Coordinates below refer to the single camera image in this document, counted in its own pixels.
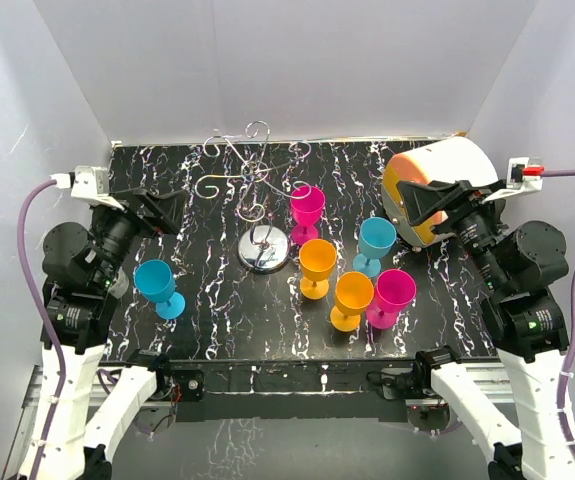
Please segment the orange wine glass front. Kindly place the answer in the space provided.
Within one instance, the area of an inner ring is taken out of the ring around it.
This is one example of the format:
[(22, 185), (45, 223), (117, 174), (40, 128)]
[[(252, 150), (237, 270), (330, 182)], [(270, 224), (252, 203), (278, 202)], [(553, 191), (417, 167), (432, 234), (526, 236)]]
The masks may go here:
[(374, 286), (368, 276), (357, 271), (341, 275), (336, 283), (335, 304), (330, 312), (333, 327), (341, 332), (356, 330), (373, 298)]

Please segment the orange wine glass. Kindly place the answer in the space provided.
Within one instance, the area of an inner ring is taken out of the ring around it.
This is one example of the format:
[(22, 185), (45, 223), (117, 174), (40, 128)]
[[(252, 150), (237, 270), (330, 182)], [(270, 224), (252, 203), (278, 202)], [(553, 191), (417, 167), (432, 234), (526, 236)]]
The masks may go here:
[(309, 240), (300, 248), (299, 262), (303, 275), (300, 281), (302, 295), (310, 300), (325, 297), (337, 262), (335, 246), (320, 238)]
[(335, 304), (330, 312), (333, 327), (341, 332), (356, 330), (373, 298), (374, 286), (368, 276), (357, 271), (341, 275), (336, 283)]

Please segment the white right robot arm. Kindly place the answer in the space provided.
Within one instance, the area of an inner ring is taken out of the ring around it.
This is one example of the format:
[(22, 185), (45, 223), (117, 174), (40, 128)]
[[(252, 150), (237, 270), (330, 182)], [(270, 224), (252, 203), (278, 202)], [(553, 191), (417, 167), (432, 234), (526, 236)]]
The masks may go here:
[(575, 479), (575, 423), (567, 382), (573, 353), (550, 286), (569, 272), (566, 240), (554, 226), (528, 221), (505, 234), (502, 182), (422, 185), (401, 181), (405, 215), (418, 226), (438, 212), (436, 233), (453, 234), (486, 283), (483, 323), (511, 385), (512, 424), (472, 379), (454, 349), (417, 353), (414, 388), (445, 400), (487, 462), (491, 479)]

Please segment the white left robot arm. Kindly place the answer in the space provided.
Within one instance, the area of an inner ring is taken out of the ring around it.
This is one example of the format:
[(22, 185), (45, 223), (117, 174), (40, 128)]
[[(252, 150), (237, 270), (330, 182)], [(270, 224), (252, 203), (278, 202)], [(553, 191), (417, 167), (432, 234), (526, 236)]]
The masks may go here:
[(150, 399), (173, 387), (169, 357), (137, 350), (94, 415), (88, 413), (110, 324), (128, 285), (122, 266), (142, 238), (177, 235), (188, 194), (155, 195), (146, 189), (85, 197), (91, 224), (55, 226), (43, 240), (42, 286), (29, 267), (25, 224), (35, 197), (55, 186), (35, 187), (20, 208), (19, 261), (43, 322), (42, 383), (36, 422), (20, 479), (109, 479), (113, 457), (129, 425)]

